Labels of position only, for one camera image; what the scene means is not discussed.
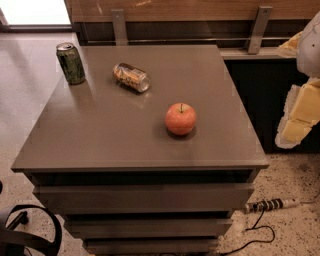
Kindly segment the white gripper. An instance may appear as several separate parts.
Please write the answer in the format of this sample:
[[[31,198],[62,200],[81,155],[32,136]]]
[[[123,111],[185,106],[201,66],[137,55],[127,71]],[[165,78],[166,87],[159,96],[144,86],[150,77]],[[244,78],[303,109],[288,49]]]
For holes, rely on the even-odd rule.
[[[276,53],[284,58],[297,56],[297,69],[312,77],[302,86],[291,87],[277,128],[275,144],[292,149],[320,122],[320,11],[302,32],[279,45]]]

